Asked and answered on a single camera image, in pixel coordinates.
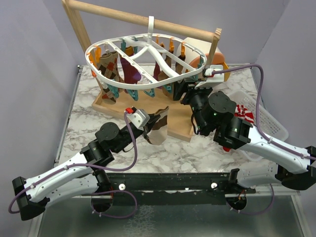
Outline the white oval clip hanger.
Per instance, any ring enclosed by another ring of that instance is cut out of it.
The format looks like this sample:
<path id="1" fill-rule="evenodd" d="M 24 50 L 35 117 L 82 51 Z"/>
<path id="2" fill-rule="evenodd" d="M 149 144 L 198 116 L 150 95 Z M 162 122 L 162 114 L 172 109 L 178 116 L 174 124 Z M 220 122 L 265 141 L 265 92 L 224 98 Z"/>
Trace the white oval clip hanger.
<path id="1" fill-rule="evenodd" d="M 95 44 L 92 44 L 85 51 L 85 59 L 92 71 L 92 75 L 98 79 L 99 81 L 106 84 L 106 87 L 110 89 L 113 93 L 117 92 L 120 88 L 123 90 L 132 89 L 132 90 L 149 90 L 151 88 L 158 88 L 165 86 L 167 84 L 171 84 L 173 82 L 180 81 L 185 78 L 190 78 L 198 75 L 205 68 L 205 64 L 207 62 L 206 55 L 201 52 L 199 49 L 193 47 L 188 42 L 181 40 L 177 37 L 172 37 L 166 34 L 155 34 L 154 27 L 156 26 L 155 18 L 153 16 L 149 16 L 145 25 L 148 26 L 148 32 L 145 34 L 124 36 L 120 38 L 112 38 L 101 40 Z M 161 37 L 164 39 L 173 38 L 174 41 L 179 43 L 184 42 L 185 47 L 195 51 L 200 55 L 201 58 L 201 66 L 197 68 L 193 68 L 185 61 L 182 61 L 174 54 L 170 53 L 168 50 L 164 49 L 158 43 L 153 41 L 153 37 Z M 138 70 L 141 75 L 141 82 L 137 84 L 128 84 L 123 82 L 117 82 L 113 79 L 109 79 L 101 74 L 101 71 L 96 67 L 97 60 L 100 59 L 101 54 L 99 54 L 98 48 L 103 46 L 105 49 L 111 47 L 114 51 L 116 51 L 120 56 L 125 58 L 134 68 Z M 129 47 L 132 46 L 134 48 L 134 55 L 127 56 L 122 50 L 121 46 Z M 175 68 L 168 66 L 163 58 L 163 55 L 171 58 L 172 61 L 178 62 L 183 66 L 184 69 L 188 70 L 187 73 L 177 74 L 175 72 Z M 147 71 L 148 66 L 153 66 L 154 63 L 158 63 L 160 66 L 160 70 L 165 72 L 167 75 L 167 79 L 163 81 L 157 81 L 153 78 L 153 74 Z"/>

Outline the maroon striped sock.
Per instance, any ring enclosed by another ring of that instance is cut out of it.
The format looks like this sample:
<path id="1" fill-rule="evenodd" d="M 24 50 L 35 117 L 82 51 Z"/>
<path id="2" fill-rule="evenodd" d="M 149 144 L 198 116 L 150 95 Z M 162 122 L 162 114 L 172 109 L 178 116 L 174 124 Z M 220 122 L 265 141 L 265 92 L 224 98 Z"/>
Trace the maroon striped sock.
<path id="1" fill-rule="evenodd" d="M 134 55 L 134 48 L 132 46 L 123 47 L 121 46 L 121 50 L 127 56 Z M 134 68 L 125 58 L 120 56 L 120 62 L 123 69 L 124 74 L 124 82 L 128 84 L 137 84 L 138 81 L 141 79 L 141 75 L 136 68 Z"/>
<path id="2" fill-rule="evenodd" d="M 161 73 L 161 70 L 160 70 L 160 66 L 159 64 L 156 62 L 155 63 L 155 67 L 154 67 L 154 73 L 153 73 L 153 78 L 157 81 L 160 81 L 159 79 L 159 75 Z"/>

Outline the white plastic basket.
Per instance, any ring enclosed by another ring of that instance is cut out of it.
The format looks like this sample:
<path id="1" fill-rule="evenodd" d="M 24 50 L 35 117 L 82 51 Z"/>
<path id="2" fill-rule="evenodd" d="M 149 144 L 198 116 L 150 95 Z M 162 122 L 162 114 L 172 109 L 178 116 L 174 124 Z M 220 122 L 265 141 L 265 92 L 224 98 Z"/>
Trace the white plastic basket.
<path id="1" fill-rule="evenodd" d="M 236 102 L 236 104 L 244 105 L 249 109 L 256 118 L 256 100 L 242 90 L 237 90 L 228 94 L 228 97 Z M 259 124 L 262 131 L 270 136 L 273 136 L 281 141 L 286 141 L 289 137 L 286 128 L 279 123 L 263 106 L 259 106 Z M 261 156 L 251 152 L 245 152 L 236 150 L 241 156 L 247 158 L 250 161 L 259 161 L 262 159 Z"/>

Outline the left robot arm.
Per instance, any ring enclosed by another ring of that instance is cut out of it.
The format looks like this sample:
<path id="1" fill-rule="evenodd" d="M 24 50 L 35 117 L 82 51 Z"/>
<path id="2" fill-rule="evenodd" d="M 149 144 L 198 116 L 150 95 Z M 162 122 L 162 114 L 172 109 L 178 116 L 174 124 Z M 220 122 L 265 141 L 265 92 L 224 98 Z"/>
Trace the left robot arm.
<path id="1" fill-rule="evenodd" d="M 9 205 L 9 213 L 19 214 L 23 221 L 31 220 L 54 203 L 80 195 L 113 197 L 115 194 L 127 194 L 137 205 L 134 194 L 127 190 L 113 189 L 106 172 L 127 171 L 136 164 L 136 139 L 146 137 L 153 131 L 161 116 L 148 115 L 143 110 L 124 112 L 123 116 L 125 127 L 119 128 L 114 122 L 103 124 L 93 141 L 61 165 L 33 178 L 15 178 L 12 181 L 15 197 Z M 116 169 L 108 167 L 114 160 L 113 153 L 123 151 L 129 144 L 134 149 L 131 165 Z"/>

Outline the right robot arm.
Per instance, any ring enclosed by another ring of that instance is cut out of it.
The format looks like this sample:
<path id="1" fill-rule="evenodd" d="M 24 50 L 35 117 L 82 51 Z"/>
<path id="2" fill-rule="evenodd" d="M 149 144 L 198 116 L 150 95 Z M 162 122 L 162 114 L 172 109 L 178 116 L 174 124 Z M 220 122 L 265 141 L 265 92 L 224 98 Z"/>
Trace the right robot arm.
<path id="1" fill-rule="evenodd" d="M 193 80 L 173 84 L 173 99 L 192 110 L 191 123 L 196 135 L 208 136 L 223 148 L 254 153 L 273 162 L 267 167 L 233 169 L 227 188 L 238 193 L 255 185 L 281 184 L 289 189 L 304 191 L 316 183 L 316 156 L 313 146 L 298 148 L 259 131 L 252 124 L 235 115 L 236 102 L 222 91 L 196 88 Z"/>

